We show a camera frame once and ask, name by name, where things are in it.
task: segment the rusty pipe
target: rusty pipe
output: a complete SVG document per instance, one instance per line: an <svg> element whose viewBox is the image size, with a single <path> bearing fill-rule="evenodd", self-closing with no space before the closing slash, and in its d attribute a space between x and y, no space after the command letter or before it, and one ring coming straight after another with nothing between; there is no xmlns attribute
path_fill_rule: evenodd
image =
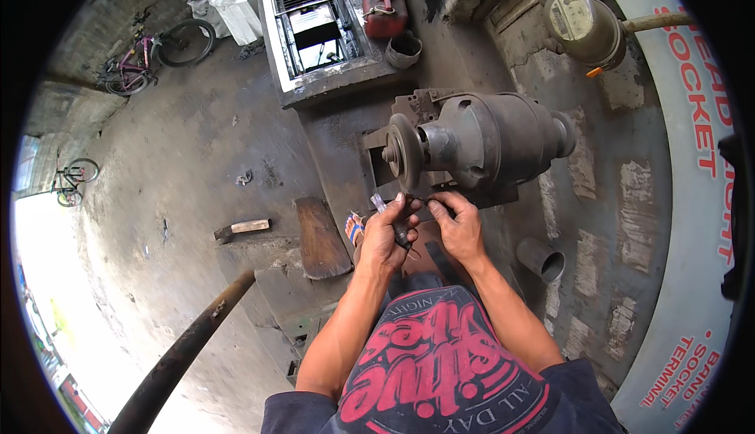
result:
<svg viewBox="0 0 755 434"><path fill-rule="evenodd" d="M210 303L149 371L118 413L109 434L149 431L186 370L253 283L254 272L246 272Z"/></svg>
<svg viewBox="0 0 755 434"><path fill-rule="evenodd" d="M670 13L650 14L646 17L633 18L622 21L624 31L632 34L647 29L663 28L665 26L685 26L693 24L694 20L685 11L672 11Z"/></svg>

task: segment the metal pipe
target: metal pipe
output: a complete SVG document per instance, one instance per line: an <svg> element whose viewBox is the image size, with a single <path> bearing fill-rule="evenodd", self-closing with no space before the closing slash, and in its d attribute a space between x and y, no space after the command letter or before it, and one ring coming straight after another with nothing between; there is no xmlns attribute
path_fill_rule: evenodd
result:
<svg viewBox="0 0 755 434"><path fill-rule="evenodd" d="M566 261L564 254L535 238L524 238L519 242L516 258L545 283L551 283L563 275Z"/></svg>
<svg viewBox="0 0 755 434"><path fill-rule="evenodd" d="M254 272L246 272L210 303L147 374L118 413L109 434L149 431L186 370L253 283Z"/></svg>
<svg viewBox="0 0 755 434"><path fill-rule="evenodd" d="M670 13L649 14L646 17L632 18L622 21L624 31L628 34L648 29L663 28L664 26L685 26L693 24L694 20L684 11L672 11Z"/></svg>

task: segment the bicycle frame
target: bicycle frame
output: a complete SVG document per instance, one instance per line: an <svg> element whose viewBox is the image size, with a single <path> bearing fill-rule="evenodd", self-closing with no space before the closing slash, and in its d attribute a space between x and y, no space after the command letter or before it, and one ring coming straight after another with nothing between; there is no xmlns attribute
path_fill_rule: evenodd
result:
<svg viewBox="0 0 755 434"><path fill-rule="evenodd" d="M66 182L71 184L71 187L63 187L63 179L66 179ZM55 184L60 181L61 186L59 188L55 187ZM50 193L52 192L67 192L69 190L76 190L79 188L79 184L75 184L71 179L69 178L68 174L68 167L62 169L61 171L55 172L55 178L52 180L52 187L50 187Z"/></svg>
<svg viewBox="0 0 755 434"><path fill-rule="evenodd" d="M144 36L142 39L137 41L132 49L126 52L126 55L123 57L121 62L118 63L118 69L121 71L121 82L123 83L124 89L129 89L137 80L139 80L139 77L135 77L131 81L126 82L125 76L123 75L125 68L128 68L129 70L137 70L139 72L145 72L149 70L149 45L153 43L154 36ZM144 53L144 66L141 66L138 63L128 62L132 56L141 55L142 53Z"/></svg>

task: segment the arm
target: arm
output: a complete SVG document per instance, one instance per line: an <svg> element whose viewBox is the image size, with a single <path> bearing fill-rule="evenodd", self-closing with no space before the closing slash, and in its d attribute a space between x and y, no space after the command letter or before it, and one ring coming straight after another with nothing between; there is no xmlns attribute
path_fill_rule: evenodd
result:
<svg viewBox="0 0 755 434"><path fill-rule="evenodd" d="M365 227L362 257L356 264L349 288L338 302L333 316L319 332L299 368L297 391L322 393L337 401L344 384L364 349L370 329L380 309L391 275L401 268L406 250L394 242L391 223L403 213L405 196L400 193L382 214L373 215ZM418 200L409 205L411 212L421 206ZM408 238L417 239L416 215L406 220Z"/></svg>
<svg viewBox="0 0 755 434"><path fill-rule="evenodd" d="M482 243L477 208L458 192L431 195L428 209L440 225L448 253L472 276L501 344L533 371L563 363L559 347L519 295L495 269ZM445 203L456 213L451 219Z"/></svg>

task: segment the forearm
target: forearm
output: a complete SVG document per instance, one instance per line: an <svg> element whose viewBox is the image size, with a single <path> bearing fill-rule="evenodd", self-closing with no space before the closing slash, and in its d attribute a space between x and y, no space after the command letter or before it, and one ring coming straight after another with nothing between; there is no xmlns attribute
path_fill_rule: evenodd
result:
<svg viewBox="0 0 755 434"><path fill-rule="evenodd" d="M309 346L299 368L296 390L322 393L337 401L359 354L388 287L388 278L377 278L357 267L349 288L333 316Z"/></svg>
<svg viewBox="0 0 755 434"><path fill-rule="evenodd" d="M485 256L467 266L498 340L540 372L563 362L555 340Z"/></svg>

